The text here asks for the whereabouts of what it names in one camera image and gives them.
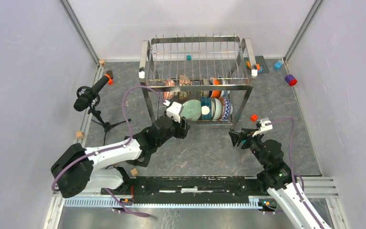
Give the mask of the pale green ceramic bowl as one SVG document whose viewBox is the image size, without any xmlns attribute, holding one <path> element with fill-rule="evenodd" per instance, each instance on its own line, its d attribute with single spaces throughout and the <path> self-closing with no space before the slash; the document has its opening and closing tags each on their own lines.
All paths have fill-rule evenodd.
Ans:
<svg viewBox="0 0 366 229">
<path fill-rule="evenodd" d="M 185 102 L 180 116 L 191 121 L 199 120 L 202 116 L 201 102 L 199 100 L 189 100 Z"/>
</svg>

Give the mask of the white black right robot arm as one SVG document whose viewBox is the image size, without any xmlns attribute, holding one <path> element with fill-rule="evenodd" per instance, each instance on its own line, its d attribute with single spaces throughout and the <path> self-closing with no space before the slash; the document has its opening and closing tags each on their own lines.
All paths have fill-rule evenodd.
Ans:
<svg viewBox="0 0 366 229">
<path fill-rule="evenodd" d="M 276 140 L 263 141 L 256 129 L 229 131 L 234 147 L 249 149 L 263 167 L 259 172 L 256 189 L 270 195 L 297 229 L 329 229 L 328 223 L 318 214 L 297 182 L 294 173 L 283 160 L 282 144 Z"/>
</svg>

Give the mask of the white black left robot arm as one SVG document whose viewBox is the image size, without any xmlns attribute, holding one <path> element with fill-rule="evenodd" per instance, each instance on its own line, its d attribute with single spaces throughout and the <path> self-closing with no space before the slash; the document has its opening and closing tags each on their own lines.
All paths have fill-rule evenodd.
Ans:
<svg viewBox="0 0 366 229">
<path fill-rule="evenodd" d="M 63 198 L 95 188 L 109 188 L 118 194 L 126 194 L 131 188 L 126 175 L 119 169 L 105 171 L 104 168 L 120 162 L 133 163 L 141 158 L 144 161 L 137 165 L 146 167 L 158 148 L 172 137 L 186 138 L 189 129 L 185 118 L 177 122 L 160 116 L 151 126 L 118 143 L 87 148 L 80 143 L 72 144 L 51 166 L 54 177 L 51 188 L 60 192 Z"/>
</svg>

